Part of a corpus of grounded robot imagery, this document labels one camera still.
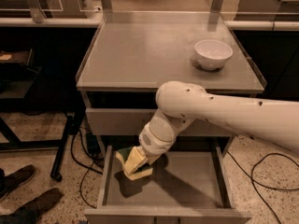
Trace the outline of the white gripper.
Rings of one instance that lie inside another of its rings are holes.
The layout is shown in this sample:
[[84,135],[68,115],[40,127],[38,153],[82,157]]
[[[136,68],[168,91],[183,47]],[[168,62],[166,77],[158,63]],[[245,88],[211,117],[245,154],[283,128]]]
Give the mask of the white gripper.
[[124,163],[127,175],[136,175],[144,171],[146,163],[152,165],[175,143],[175,137],[169,133],[153,133],[145,126],[139,135],[140,147],[129,147]]

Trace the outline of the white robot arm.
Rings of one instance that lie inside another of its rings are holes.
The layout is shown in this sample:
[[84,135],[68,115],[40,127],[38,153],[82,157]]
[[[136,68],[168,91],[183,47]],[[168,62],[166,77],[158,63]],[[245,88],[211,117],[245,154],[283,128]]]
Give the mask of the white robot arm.
[[169,81],[156,92],[157,110],[123,165],[132,175],[154,163],[177,136],[201,119],[229,131],[299,151],[299,103],[210,94],[191,83]]

